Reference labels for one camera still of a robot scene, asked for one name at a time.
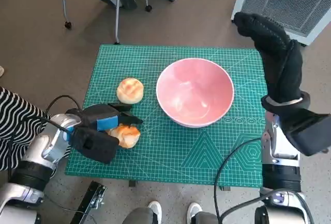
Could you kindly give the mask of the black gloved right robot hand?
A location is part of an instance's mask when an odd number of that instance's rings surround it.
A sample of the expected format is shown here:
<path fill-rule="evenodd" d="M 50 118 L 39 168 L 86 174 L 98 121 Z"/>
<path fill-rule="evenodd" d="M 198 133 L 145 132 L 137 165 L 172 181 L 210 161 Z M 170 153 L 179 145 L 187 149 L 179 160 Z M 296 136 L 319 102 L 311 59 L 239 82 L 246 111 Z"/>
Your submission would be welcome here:
<path fill-rule="evenodd" d="M 262 58 L 267 95 L 272 102 L 299 101 L 303 59 L 298 42 L 280 24 L 258 14 L 238 12 L 234 24 L 240 35 L 253 40 Z"/>

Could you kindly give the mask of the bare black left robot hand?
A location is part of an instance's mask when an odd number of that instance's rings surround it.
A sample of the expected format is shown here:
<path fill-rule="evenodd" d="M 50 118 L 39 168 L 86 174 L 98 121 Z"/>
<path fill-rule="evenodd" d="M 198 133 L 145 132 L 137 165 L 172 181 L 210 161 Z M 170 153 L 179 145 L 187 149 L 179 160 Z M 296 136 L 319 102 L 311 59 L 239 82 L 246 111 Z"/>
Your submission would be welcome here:
<path fill-rule="evenodd" d="M 84 126 L 106 131 L 120 125 L 140 125 L 143 120 L 130 113 L 132 105 L 124 103 L 100 103 L 78 111 Z"/>

